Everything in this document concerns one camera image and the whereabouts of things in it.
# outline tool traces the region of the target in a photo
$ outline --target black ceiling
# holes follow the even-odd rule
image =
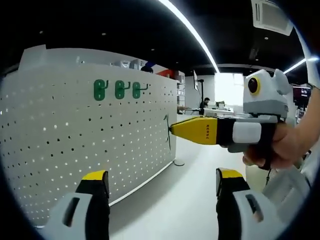
[[[295,30],[290,36],[253,26],[250,0],[171,0],[198,31],[217,64],[243,64],[285,70],[304,58]],[[187,28],[157,0],[44,2],[20,6],[1,28],[1,65],[20,60],[23,49],[90,48],[134,56],[187,75],[213,74],[213,67]],[[254,71],[220,67],[221,72]],[[289,75],[306,83],[305,66]]]

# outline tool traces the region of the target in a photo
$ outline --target yellow eye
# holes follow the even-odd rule
[[[250,78],[248,81],[248,88],[251,93],[251,95],[258,95],[260,92],[260,81],[256,77]]]

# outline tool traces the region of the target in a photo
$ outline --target window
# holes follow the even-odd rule
[[[244,102],[244,76],[241,73],[214,75],[214,100],[226,105],[242,106]]]

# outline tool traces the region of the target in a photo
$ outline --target white pegboard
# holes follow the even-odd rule
[[[108,80],[105,99],[94,99],[95,80]],[[115,97],[115,82],[139,82]],[[108,170],[110,202],[151,178],[175,158],[167,142],[177,119],[177,83],[166,77],[115,66],[45,65],[3,79],[0,150],[7,180],[29,219],[44,225],[49,210],[82,177]]]

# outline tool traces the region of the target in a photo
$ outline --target white robot head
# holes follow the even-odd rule
[[[243,111],[254,115],[277,115],[287,118],[288,103],[283,95],[291,86],[286,75],[276,69],[274,76],[262,69],[244,80]]]

